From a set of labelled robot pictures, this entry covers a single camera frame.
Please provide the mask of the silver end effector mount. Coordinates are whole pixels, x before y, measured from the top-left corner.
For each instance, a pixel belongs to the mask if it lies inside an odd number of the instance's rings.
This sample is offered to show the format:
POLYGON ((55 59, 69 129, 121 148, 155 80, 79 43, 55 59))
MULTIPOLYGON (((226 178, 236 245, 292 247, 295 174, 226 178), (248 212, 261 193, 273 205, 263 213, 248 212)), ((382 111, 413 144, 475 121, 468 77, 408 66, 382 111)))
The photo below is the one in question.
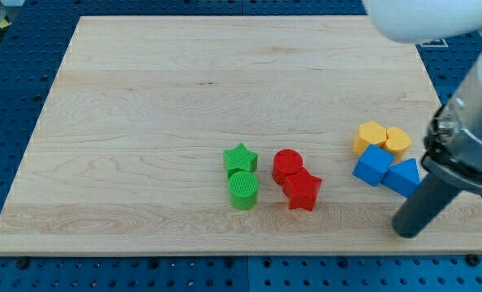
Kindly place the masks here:
POLYGON ((482 62, 433 116, 422 166, 435 188, 482 195, 482 62))

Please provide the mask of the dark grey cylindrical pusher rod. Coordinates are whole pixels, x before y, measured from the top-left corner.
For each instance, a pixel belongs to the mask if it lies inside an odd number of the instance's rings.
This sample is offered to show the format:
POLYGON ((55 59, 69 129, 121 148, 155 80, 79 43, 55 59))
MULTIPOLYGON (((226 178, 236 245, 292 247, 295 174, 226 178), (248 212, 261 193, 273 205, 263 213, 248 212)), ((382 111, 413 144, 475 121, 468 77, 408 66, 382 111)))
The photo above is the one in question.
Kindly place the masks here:
POLYGON ((392 227, 403 238, 416 237, 462 190, 435 174, 428 173, 400 209, 392 227))

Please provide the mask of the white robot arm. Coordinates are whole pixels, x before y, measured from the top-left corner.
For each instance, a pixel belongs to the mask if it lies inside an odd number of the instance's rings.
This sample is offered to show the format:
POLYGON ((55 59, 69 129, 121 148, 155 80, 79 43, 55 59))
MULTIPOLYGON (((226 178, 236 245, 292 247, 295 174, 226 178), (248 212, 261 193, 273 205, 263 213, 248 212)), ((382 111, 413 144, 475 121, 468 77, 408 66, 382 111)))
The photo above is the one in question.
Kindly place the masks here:
MULTIPOLYGON (((377 30, 399 43, 421 44, 482 28, 482 1, 367 0, 377 30)), ((482 52, 453 96, 434 114, 420 164, 426 175, 392 219, 414 238, 461 191, 482 195, 482 52)))

